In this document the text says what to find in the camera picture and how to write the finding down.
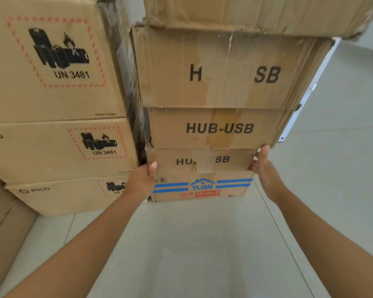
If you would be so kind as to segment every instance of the forearm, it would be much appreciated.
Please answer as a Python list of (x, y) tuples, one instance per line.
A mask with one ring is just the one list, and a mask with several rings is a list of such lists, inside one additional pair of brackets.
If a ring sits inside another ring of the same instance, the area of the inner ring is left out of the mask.
[(139, 201), (123, 194), (7, 297), (86, 297)]
[(373, 297), (373, 256), (311, 211), (283, 184), (271, 193), (331, 297)]

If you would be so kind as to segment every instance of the red dashed border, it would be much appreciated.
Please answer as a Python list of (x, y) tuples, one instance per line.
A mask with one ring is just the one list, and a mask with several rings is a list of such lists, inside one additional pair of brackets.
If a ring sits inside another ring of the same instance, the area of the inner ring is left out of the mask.
[(108, 182), (108, 181), (116, 181), (116, 180), (124, 180), (124, 179), (100, 180), (100, 181), (97, 182), (97, 184), (99, 185), (100, 189), (102, 190), (102, 192), (104, 193), (104, 195), (105, 195), (106, 197), (112, 197), (112, 196), (111, 196), (111, 195), (110, 195), (110, 196), (107, 195), (107, 193), (105, 192), (105, 190), (102, 188), (100, 182)]
[[(83, 151), (81, 150), (79, 144), (77, 143), (75, 137), (72, 135), (71, 131), (85, 131), (85, 130), (107, 130), (107, 129), (117, 129), (120, 135), (120, 139), (122, 141), (123, 149), (124, 149), (124, 156), (115, 156), (115, 157), (99, 157), (99, 158), (87, 158), (84, 154)], [(73, 142), (75, 143), (76, 147), (78, 148), (79, 152), (83, 156), (84, 160), (101, 160), (101, 159), (118, 159), (118, 158), (128, 158), (128, 153), (127, 153), (127, 148), (126, 145), (124, 144), (123, 140), (123, 135), (122, 132), (120, 131), (119, 126), (109, 126), (109, 127), (81, 127), (81, 128), (74, 128), (74, 129), (68, 129), (68, 133), (70, 137), (72, 138)]]
[[(95, 44), (95, 41), (94, 41), (94, 36), (91, 34), (91, 28), (88, 24), (88, 20), (74, 19), (74, 18), (70, 18), (70, 19), (62, 18), (62, 19), (60, 19), (60, 18), (52, 18), (52, 17), (44, 18), (44, 17), (20, 17), (20, 16), (17, 16), (17, 17), (3, 17), (3, 18), (7, 22), (7, 26), (10, 29), (10, 31), (11, 31), (12, 35), (14, 36), (15, 40), (20, 45), (21, 50), (24, 52), (24, 54), (26, 56), (26, 59), (29, 61), (30, 65), (32, 66), (33, 71), (36, 73), (37, 78), (40, 80), (40, 82), (43, 84), (43, 86), (45, 88), (69, 88), (69, 87), (72, 87), (72, 88), (74, 88), (74, 87), (94, 87), (94, 88), (97, 88), (97, 87), (107, 87), (108, 86), (107, 85), (107, 80), (106, 80), (106, 77), (105, 77), (105, 73), (104, 73), (104, 70), (102, 69), (102, 64), (101, 64), (100, 58), (98, 56), (98, 50), (96, 48), (96, 44)], [(48, 23), (54, 22), (54, 23), (80, 23), (80, 24), (85, 24), (87, 26), (87, 33), (90, 36), (90, 40), (91, 40), (91, 43), (92, 43), (92, 46), (93, 46), (93, 49), (94, 49), (94, 54), (96, 56), (98, 66), (101, 69), (102, 78), (103, 78), (104, 82), (101, 83), (101, 84), (84, 84), (84, 85), (81, 85), (81, 84), (80, 85), (49, 85), (49, 84), (45, 84), (44, 80), (40, 76), (40, 73), (36, 71), (36, 66), (33, 63), (33, 61), (30, 59), (29, 54), (25, 51), (25, 46), (22, 45), (20, 39), (17, 37), (17, 34), (16, 34), (15, 30), (13, 30), (13, 28), (11, 26), (12, 21), (18, 21), (18, 22), (28, 22), (28, 21), (37, 22), (37, 21), (39, 21), (39, 22), (48, 22)]]

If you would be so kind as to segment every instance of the blue stripe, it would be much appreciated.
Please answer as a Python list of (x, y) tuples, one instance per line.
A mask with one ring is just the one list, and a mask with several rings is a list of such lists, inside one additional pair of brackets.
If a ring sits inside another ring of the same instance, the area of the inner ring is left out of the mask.
[(175, 187), (175, 186), (188, 186), (188, 185), (189, 185), (188, 182), (184, 182), (184, 183), (165, 183), (165, 184), (156, 184), (155, 188), (159, 188), (159, 187)]
[(246, 184), (228, 184), (228, 185), (216, 185), (216, 189), (218, 188), (231, 188), (231, 187), (249, 187), (250, 183)]
[(177, 191), (188, 191), (188, 187), (184, 187), (184, 188), (159, 189), (159, 190), (154, 190), (154, 193), (162, 193), (162, 192), (177, 192)]
[(236, 183), (236, 182), (251, 182), (253, 179), (233, 179), (233, 180), (218, 180), (217, 184), (220, 183)]

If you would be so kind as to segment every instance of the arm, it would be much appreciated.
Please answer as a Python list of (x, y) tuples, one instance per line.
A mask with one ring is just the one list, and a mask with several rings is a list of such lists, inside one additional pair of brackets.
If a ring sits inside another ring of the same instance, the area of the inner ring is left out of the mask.
[(278, 205), (301, 250), (332, 298), (373, 297), (373, 256), (311, 211), (283, 184), (265, 145), (251, 170)]
[(86, 297), (134, 211), (151, 194), (156, 166), (134, 170), (112, 205), (5, 297)]

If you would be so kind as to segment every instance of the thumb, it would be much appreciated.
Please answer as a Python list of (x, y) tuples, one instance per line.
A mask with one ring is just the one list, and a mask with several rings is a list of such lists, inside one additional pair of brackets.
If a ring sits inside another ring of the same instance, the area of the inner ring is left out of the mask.
[(156, 168), (157, 168), (157, 162), (153, 162), (151, 165), (149, 165), (149, 168), (148, 168), (148, 175), (150, 176), (150, 178), (153, 180), (155, 178), (155, 175), (156, 175)]
[(268, 159), (269, 145), (264, 145), (260, 152), (257, 154), (259, 161), (266, 161)]

